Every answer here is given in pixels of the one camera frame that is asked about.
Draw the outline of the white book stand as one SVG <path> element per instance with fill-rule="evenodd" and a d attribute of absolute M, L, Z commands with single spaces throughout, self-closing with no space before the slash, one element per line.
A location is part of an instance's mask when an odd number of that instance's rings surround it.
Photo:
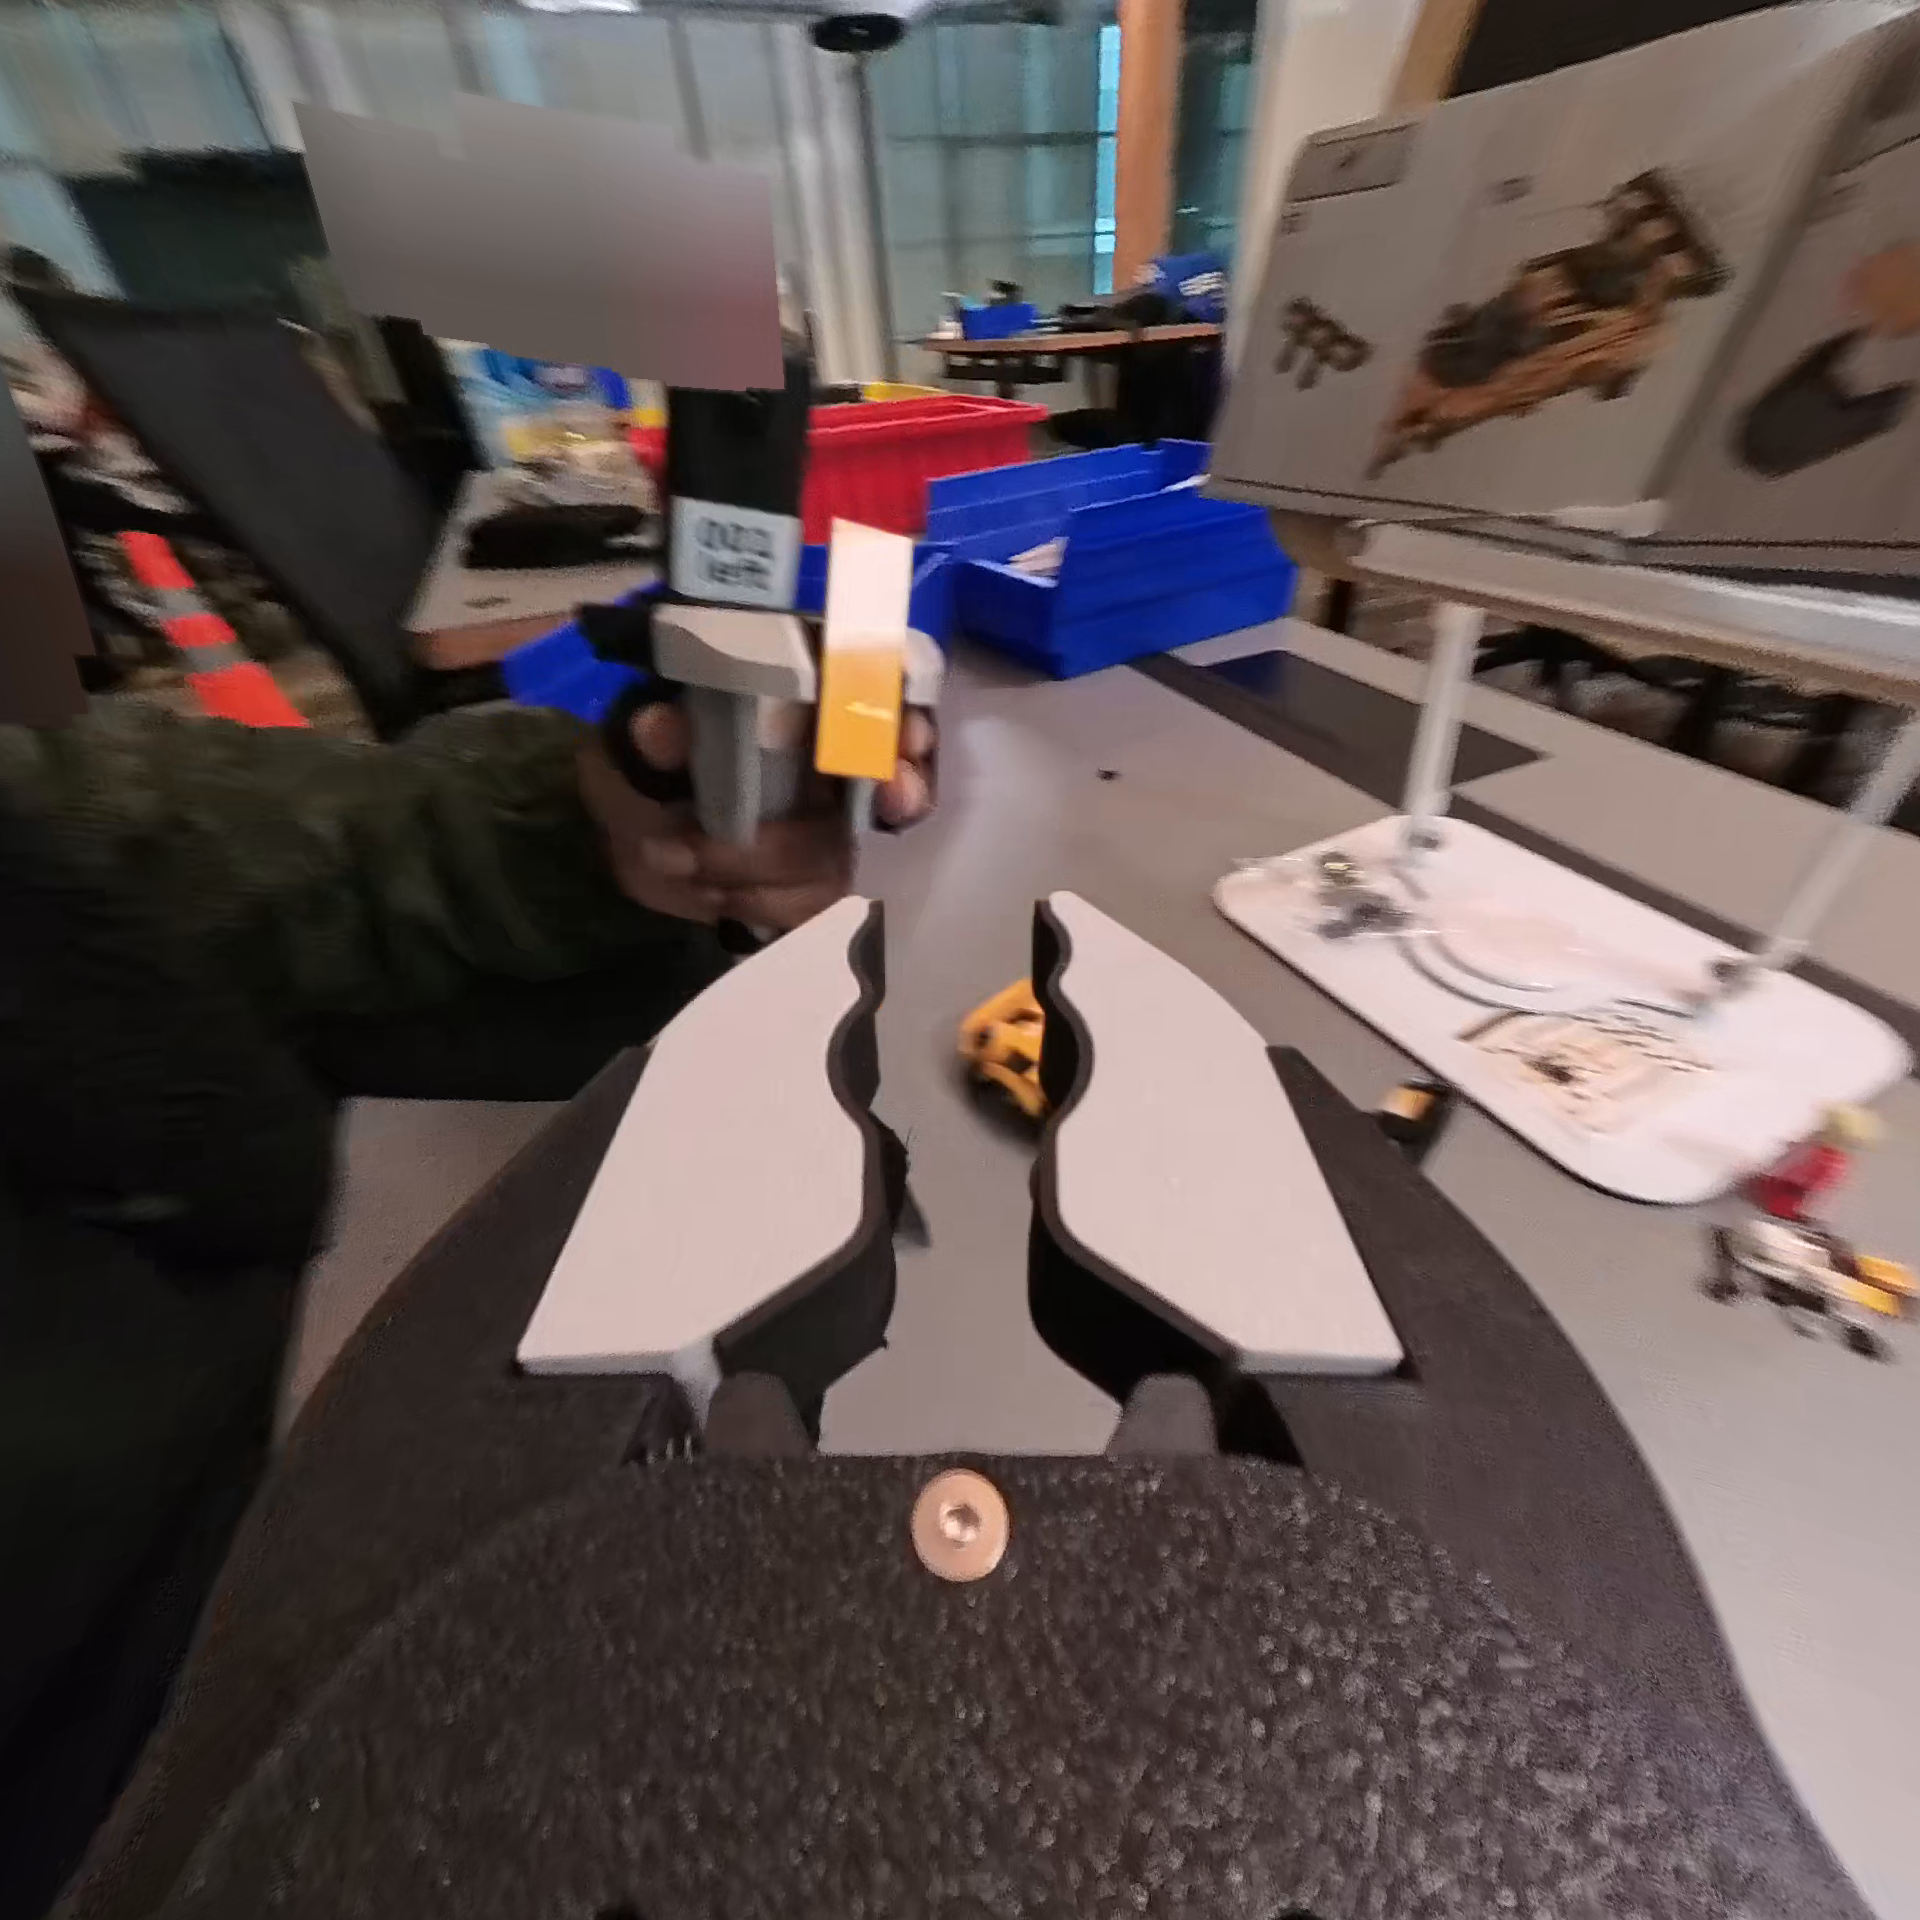
<path fill-rule="evenodd" d="M 1497 536 L 1379 522 L 1371 585 L 1435 602 L 1399 813 L 1243 861 L 1224 922 L 1580 1183 L 1631 1202 L 1728 1193 L 1835 1109 L 1915 1069 L 1915 1040 L 1807 969 L 1820 923 L 1915 783 L 1915 603 L 1798 584 L 1575 561 Z M 1798 665 L 1907 718 L 1776 922 L 1745 942 L 1683 923 L 1452 813 L 1489 615 L 1547 615 L 1711 665 Z"/>

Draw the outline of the orange traffic cone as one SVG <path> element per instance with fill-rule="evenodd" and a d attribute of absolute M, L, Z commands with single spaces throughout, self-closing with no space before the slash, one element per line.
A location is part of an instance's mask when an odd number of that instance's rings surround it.
<path fill-rule="evenodd" d="M 251 659 L 160 536 L 123 534 L 116 543 L 130 579 L 148 595 L 160 631 L 184 665 L 187 690 L 208 717 L 248 730 L 310 730 L 305 713 L 272 673 Z"/>

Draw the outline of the red lego minifigure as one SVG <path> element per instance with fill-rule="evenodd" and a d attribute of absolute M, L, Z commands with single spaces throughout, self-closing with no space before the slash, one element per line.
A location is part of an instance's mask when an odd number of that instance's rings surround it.
<path fill-rule="evenodd" d="M 1804 1225 L 1834 1201 L 1881 1134 L 1881 1118 L 1872 1112 L 1828 1107 L 1810 1136 L 1792 1143 L 1742 1186 L 1745 1202 L 1766 1217 Z"/>

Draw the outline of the plastic bag of lego parts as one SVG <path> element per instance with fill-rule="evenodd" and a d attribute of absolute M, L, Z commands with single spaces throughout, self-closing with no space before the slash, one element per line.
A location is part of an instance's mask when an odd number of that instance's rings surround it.
<path fill-rule="evenodd" d="M 1423 888 L 1396 857 L 1336 845 L 1243 861 L 1225 878 L 1228 902 L 1262 928 L 1322 944 L 1407 942 L 1433 934 Z"/>

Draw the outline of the person's left forearm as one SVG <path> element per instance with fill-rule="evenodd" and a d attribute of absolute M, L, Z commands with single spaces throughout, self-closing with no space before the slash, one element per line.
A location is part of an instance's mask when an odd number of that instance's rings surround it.
<path fill-rule="evenodd" d="M 342 1095 L 561 1099 L 644 1026 L 585 741 L 519 706 L 372 744 L 104 704 L 6 725 L 6 825 Z"/>

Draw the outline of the lego sticker sheet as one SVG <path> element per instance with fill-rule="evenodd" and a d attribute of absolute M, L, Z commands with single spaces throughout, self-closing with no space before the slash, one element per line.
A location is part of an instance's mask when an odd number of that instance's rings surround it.
<path fill-rule="evenodd" d="M 1584 1136 L 1638 1129 L 1716 1075 L 1681 1023 L 1634 1007 L 1497 1014 L 1457 1034 L 1475 1085 L 1522 1117 Z"/>

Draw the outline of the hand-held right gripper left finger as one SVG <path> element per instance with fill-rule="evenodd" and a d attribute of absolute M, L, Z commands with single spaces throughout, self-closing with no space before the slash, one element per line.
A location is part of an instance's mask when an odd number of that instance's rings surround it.
<path fill-rule="evenodd" d="M 534 1379 L 782 1385 L 814 1440 L 884 1346 L 906 1153 L 875 1117 L 882 903 L 848 897 L 683 1007 L 519 1335 Z"/>

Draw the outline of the yellow lego tile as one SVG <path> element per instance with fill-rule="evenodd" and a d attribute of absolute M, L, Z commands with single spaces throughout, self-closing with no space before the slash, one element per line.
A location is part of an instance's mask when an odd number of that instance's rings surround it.
<path fill-rule="evenodd" d="M 882 784 L 896 771 L 912 577 L 908 538 L 833 522 L 814 725 L 826 778 Z"/>

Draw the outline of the red storage bin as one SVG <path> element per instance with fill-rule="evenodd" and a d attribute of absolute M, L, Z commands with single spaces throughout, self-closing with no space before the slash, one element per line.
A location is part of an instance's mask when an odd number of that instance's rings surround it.
<path fill-rule="evenodd" d="M 806 545 L 836 522 L 919 538 L 936 480 L 1024 465 L 1050 418 L 1031 401 L 934 394 L 814 407 L 800 495 Z"/>

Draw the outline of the lego instruction booklet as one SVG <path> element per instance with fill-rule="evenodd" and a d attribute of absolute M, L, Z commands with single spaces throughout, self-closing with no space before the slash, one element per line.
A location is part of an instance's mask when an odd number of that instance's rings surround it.
<path fill-rule="evenodd" d="M 1915 5 L 1787 5 L 1311 138 L 1211 489 L 1915 574 Z"/>

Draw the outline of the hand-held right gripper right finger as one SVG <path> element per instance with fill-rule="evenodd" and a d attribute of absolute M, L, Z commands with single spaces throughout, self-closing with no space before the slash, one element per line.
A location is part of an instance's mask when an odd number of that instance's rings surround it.
<path fill-rule="evenodd" d="M 1273 1049 L 1073 891 L 1036 903 L 1047 1118 L 1027 1304 L 1156 1449 L 1328 1449 L 1407 1410 L 1407 1349 Z"/>

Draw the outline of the black floor lamp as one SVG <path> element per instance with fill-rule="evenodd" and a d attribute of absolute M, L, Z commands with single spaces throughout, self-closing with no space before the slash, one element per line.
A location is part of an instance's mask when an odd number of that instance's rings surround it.
<path fill-rule="evenodd" d="M 881 183 L 881 133 L 874 65 L 898 47 L 906 21 L 896 7 L 826 5 L 808 25 L 811 79 L 819 90 L 826 176 L 836 213 L 848 345 L 860 378 L 898 378 L 898 325 L 889 282 L 889 240 Z"/>

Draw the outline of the black ribbed object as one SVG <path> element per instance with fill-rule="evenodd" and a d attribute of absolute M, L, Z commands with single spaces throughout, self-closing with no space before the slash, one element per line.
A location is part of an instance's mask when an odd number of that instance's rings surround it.
<path fill-rule="evenodd" d="M 630 503 L 510 503 L 465 531 L 470 570 L 535 573 L 627 567 L 652 561 L 658 538 Z"/>

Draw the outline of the black office chair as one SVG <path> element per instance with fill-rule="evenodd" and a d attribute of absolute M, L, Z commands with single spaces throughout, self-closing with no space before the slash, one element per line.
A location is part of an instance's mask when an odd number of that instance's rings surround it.
<path fill-rule="evenodd" d="M 24 314 L 343 670 L 370 727 L 428 712 L 406 627 L 439 522 L 283 322 L 24 290 Z"/>

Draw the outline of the person's left hand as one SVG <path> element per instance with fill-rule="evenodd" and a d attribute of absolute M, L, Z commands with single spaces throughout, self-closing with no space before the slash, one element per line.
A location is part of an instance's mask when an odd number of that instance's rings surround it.
<path fill-rule="evenodd" d="M 678 706 L 652 704 L 630 725 L 631 758 L 662 778 L 683 768 L 689 736 Z M 588 819 L 596 829 L 620 891 L 681 922 L 736 922 L 758 934 L 787 934 L 850 894 L 857 832 L 839 784 L 810 776 L 787 817 L 764 823 L 747 847 L 714 842 L 689 805 L 642 797 L 601 736 L 575 758 Z M 939 727 L 928 709 L 908 709 L 895 773 L 871 793 L 871 822 L 903 832 L 937 803 Z"/>

